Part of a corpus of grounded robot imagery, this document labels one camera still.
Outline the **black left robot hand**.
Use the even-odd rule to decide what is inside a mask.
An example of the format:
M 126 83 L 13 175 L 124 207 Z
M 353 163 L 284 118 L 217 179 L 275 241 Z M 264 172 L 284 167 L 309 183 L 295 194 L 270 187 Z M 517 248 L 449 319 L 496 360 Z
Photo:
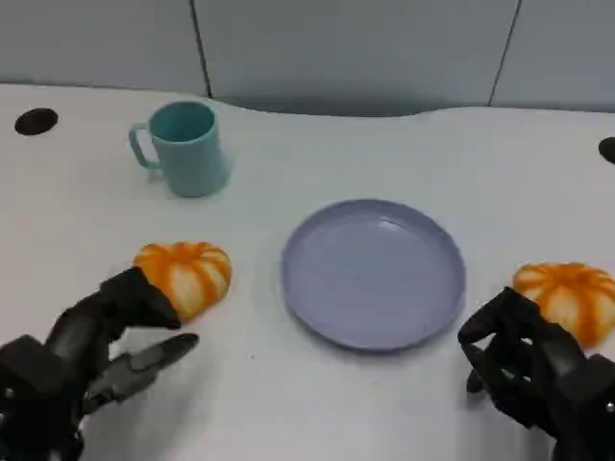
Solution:
M 143 392 L 198 345 L 198 335 L 180 326 L 168 298 L 133 267 L 66 309 L 45 341 L 22 335 L 2 345 L 2 459 L 79 459 L 87 417 Z M 111 344 L 128 328 L 176 334 L 111 357 Z

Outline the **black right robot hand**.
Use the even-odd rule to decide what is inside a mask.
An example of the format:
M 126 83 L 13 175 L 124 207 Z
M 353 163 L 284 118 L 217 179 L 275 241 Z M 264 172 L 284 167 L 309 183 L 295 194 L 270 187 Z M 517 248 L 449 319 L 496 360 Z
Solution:
M 613 459 L 612 360 L 586 355 L 510 287 L 472 315 L 457 340 L 472 366 L 467 393 L 484 392 L 520 425 L 549 434 L 554 460 Z

